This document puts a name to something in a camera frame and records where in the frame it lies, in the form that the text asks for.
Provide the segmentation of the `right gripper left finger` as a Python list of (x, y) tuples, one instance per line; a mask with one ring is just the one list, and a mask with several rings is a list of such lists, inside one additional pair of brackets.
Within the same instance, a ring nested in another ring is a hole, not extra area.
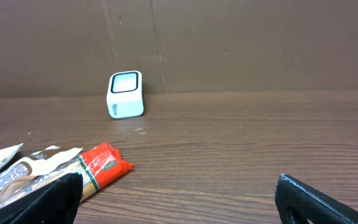
[(83, 178), (69, 173), (0, 209), (0, 223), (72, 224), (83, 193)]

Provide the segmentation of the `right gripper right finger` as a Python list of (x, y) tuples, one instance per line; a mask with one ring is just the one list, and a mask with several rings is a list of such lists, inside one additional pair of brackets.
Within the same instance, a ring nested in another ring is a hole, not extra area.
[(281, 174), (278, 178), (275, 204), (282, 223), (358, 223), (357, 210), (288, 174)]

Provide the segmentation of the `beige brown snack pouch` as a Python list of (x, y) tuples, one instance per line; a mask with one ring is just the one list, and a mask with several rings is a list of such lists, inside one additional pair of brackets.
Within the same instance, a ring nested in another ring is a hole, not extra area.
[(50, 146), (44, 150), (22, 157), (5, 171), (0, 173), (0, 193), (15, 179), (38, 177), (55, 170), (82, 151), (80, 147)]

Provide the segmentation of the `orange spaghetti package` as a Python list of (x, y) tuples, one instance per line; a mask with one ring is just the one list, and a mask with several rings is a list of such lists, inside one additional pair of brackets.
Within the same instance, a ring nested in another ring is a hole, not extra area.
[(80, 152), (48, 174), (15, 179), (0, 193), (0, 209), (69, 173), (82, 175), (81, 201), (84, 201), (132, 168), (134, 164), (123, 160), (118, 149), (104, 142), (89, 151)]

